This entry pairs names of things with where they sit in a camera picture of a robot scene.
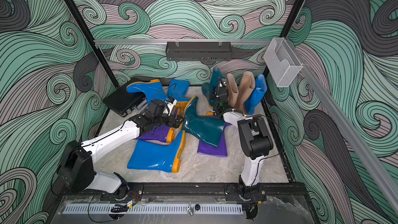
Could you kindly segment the teal boot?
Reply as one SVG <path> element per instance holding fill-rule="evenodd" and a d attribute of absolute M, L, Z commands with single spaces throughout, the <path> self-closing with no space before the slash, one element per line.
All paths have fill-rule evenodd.
<path fill-rule="evenodd" d="M 195 136 L 199 141 L 217 148 L 224 131 L 225 122 L 217 118 L 199 116 L 197 114 L 198 99 L 197 96 L 194 96 L 186 105 L 180 129 Z"/>
<path fill-rule="evenodd" d="M 213 69 L 211 79 L 209 83 L 204 83 L 202 84 L 202 92 L 208 99 L 208 103 L 210 107 L 214 107 L 215 104 L 215 97 L 212 98 L 211 94 L 214 89 L 218 87 L 218 79 L 220 78 L 226 78 L 223 73 L 221 72 L 220 68 L 215 67 Z"/>

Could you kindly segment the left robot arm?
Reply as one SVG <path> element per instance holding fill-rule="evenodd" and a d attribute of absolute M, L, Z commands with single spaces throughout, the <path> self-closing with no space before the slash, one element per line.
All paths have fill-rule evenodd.
<path fill-rule="evenodd" d="M 147 109 L 134 115 L 119 127 L 79 143 L 68 143 L 63 151 L 57 174 L 71 193 L 91 189 L 106 192 L 116 199 L 129 193 L 129 186 L 118 173 L 94 170 L 98 159 L 130 140 L 149 141 L 151 144 L 168 144 L 174 140 L 175 129 L 182 118 L 173 111 L 177 100 L 168 96 L 165 100 L 152 100 Z"/>

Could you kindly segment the teal boot back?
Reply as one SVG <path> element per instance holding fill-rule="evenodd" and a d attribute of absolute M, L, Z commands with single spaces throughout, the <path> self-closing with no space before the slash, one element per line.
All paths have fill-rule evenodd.
<path fill-rule="evenodd" d="M 204 83 L 202 84 L 202 92 L 208 99 L 208 103 L 210 107 L 214 107 L 215 104 L 215 97 L 212 98 L 211 94 L 214 89 L 218 87 L 218 79 L 220 78 L 226 78 L 223 73 L 221 72 L 220 68 L 215 67 L 213 69 L 211 79 L 209 83 Z"/>

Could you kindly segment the beige boot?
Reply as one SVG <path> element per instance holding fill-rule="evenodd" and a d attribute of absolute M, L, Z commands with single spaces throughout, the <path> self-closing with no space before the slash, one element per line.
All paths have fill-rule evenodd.
<path fill-rule="evenodd" d="M 227 74 L 228 103 L 234 108 L 238 99 L 238 86 L 233 74 Z"/>
<path fill-rule="evenodd" d="M 246 71 L 243 74 L 241 82 L 238 86 L 238 98 L 235 104 L 235 108 L 238 111 L 245 112 L 245 102 L 254 91 L 255 84 L 255 77 L 253 73 L 250 71 Z"/>

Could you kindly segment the small blue boot orange sole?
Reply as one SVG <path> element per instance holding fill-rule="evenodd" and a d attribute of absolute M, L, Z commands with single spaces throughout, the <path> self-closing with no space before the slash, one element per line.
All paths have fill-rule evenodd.
<path fill-rule="evenodd" d="M 190 99 L 186 98 L 189 86 L 189 81 L 176 79 L 171 80 L 167 95 L 173 97 L 177 101 L 175 105 L 176 108 L 184 110 L 186 105 L 190 102 Z"/>

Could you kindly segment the purple boot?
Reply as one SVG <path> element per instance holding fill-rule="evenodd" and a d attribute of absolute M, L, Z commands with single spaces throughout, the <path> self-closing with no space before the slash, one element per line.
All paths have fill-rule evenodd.
<path fill-rule="evenodd" d="M 199 139 L 197 153 L 215 157 L 227 157 L 228 152 L 224 131 L 230 124 L 211 116 L 206 116 L 205 118 L 206 120 L 199 124 L 197 132 Z"/>
<path fill-rule="evenodd" d="M 139 140 L 143 141 L 160 141 L 163 143 L 171 143 L 175 138 L 175 129 L 165 125 L 153 129 L 150 132 L 140 132 Z"/>

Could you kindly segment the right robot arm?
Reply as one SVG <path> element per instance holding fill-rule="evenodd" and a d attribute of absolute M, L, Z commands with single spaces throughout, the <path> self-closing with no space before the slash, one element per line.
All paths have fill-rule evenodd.
<path fill-rule="evenodd" d="M 215 100 L 212 110 L 215 118 L 222 118 L 238 128 L 241 149 L 246 156 L 243 171 L 239 176 L 238 193 L 244 198 L 260 194 L 260 171 L 269 152 L 273 149 L 268 118 L 264 115 L 247 116 L 228 103 L 227 79 L 218 77 L 210 98 Z"/>

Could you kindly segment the beige boot back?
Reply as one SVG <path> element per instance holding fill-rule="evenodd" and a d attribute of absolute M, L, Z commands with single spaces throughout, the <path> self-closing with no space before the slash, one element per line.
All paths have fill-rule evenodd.
<path fill-rule="evenodd" d="M 238 86 L 233 74 L 227 74 L 228 103 L 234 108 L 238 99 Z"/>

